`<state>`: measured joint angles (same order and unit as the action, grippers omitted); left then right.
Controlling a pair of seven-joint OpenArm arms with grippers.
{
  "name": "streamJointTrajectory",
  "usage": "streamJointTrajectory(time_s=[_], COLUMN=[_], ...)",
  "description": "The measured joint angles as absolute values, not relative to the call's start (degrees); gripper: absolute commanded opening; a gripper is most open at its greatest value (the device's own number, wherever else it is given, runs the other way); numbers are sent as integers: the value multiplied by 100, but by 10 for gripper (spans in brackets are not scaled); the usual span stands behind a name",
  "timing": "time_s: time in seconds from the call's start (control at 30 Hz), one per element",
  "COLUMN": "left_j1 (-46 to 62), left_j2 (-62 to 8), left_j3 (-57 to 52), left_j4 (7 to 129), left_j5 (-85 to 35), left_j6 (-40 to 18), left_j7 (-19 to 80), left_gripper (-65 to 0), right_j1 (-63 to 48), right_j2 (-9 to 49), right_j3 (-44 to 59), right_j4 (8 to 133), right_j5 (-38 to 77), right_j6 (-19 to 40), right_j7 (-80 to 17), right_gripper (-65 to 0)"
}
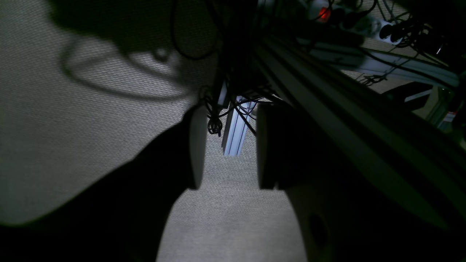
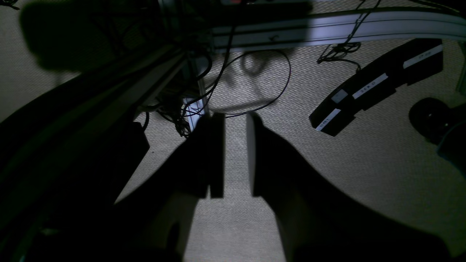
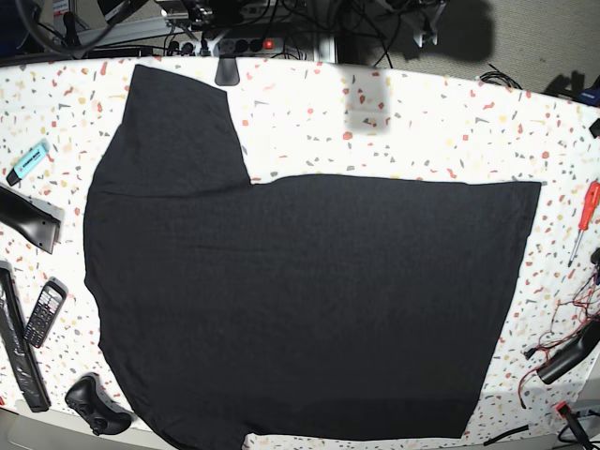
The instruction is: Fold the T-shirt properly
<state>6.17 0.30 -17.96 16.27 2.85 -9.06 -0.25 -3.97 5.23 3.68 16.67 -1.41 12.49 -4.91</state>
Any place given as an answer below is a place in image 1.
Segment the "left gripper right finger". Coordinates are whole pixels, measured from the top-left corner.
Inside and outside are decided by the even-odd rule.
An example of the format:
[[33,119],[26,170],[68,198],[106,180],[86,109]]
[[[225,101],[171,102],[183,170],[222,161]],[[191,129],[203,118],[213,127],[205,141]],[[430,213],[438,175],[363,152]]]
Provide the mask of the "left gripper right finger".
[[308,121],[260,106],[258,182],[288,198],[308,262],[464,262],[465,232],[404,210]]

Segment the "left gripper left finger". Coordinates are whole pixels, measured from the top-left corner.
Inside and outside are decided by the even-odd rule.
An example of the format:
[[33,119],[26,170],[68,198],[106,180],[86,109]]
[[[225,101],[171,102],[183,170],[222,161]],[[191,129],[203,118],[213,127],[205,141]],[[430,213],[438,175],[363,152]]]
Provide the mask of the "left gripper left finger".
[[177,199],[202,181],[206,109],[192,106],[132,160],[55,210],[1,226],[2,262],[154,262]]

